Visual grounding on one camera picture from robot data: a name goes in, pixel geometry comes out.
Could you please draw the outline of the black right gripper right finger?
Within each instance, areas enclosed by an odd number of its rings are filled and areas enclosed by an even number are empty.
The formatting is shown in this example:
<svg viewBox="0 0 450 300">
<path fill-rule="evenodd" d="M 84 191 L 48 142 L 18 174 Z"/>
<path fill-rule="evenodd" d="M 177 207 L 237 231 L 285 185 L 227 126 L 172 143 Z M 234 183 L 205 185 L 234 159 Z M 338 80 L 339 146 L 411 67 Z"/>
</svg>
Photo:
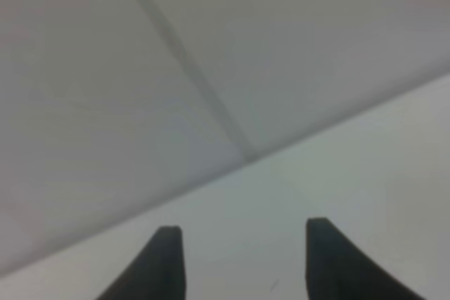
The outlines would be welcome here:
<svg viewBox="0 0 450 300">
<path fill-rule="evenodd" d="M 392 277 L 327 218 L 306 223 L 305 281 L 309 299 L 421 299 Z"/>
</svg>

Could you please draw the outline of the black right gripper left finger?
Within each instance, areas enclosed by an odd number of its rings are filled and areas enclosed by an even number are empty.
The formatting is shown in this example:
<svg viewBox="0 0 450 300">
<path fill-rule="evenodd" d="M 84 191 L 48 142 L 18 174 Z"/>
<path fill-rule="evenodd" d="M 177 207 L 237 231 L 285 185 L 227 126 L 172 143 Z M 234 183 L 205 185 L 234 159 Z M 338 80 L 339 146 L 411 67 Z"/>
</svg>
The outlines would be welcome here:
<svg viewBox="0 0 450 300">
<path fill-rule="evenodd" d="M 184 300 L 186 268 L 182 229 L 162 226 L 100 300 Z"/>
</svg>

